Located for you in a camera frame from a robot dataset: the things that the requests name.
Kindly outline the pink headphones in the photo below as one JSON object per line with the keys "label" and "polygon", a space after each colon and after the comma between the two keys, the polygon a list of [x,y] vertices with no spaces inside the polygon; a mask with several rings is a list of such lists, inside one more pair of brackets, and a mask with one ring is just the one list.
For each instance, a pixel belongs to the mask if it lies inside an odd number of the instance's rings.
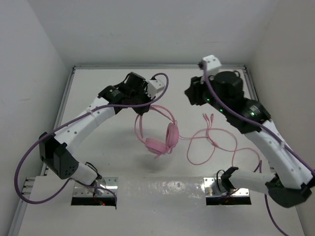
{"label": "pink headphones", "polygon": [[150,121],[144,126],[143,116],[137,115],[134,121],[134,133],[145,148],[154,155],[154,159],[171,154],[178,144],[180,132],[174,115],[164,106],[151,105],[153,114]]}

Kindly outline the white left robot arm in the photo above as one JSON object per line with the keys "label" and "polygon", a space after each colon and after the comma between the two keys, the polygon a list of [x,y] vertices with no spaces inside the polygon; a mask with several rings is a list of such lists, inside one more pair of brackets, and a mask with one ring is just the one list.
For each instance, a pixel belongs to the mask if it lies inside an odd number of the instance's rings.
{"label": "white left robot arm", "polygon": [[42,162],[60,179],[72,178],[91,185],[97,179],[97,173],[75,159],[75,149],[103,122],[116,115],[122,105],[133,105],[134,111],[141,115],[147,112],[148,103],[164,87],[156,78],[146,80],[134,72],[128,73],[123,82],[104,88],[77,121],[40,142]]}

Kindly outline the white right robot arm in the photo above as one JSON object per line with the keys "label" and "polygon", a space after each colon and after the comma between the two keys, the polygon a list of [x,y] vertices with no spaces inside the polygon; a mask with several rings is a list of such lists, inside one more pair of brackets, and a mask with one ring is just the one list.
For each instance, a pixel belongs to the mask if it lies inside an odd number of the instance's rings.
{"label": "white right robot arm", "polygon": [[255,144],[272,168],[269,174],[259,174],[230,167],[221,175],[220,187],[227,192],[247,188],[263,193],[285,208],[309,198],[315,185],[313,171],[285,145],[263,105],[245,97],[243,80],[236,72],[211,75],[208,82],[192,77],[185,95],[191,105],[209,104],[221,112],[231,126]]}

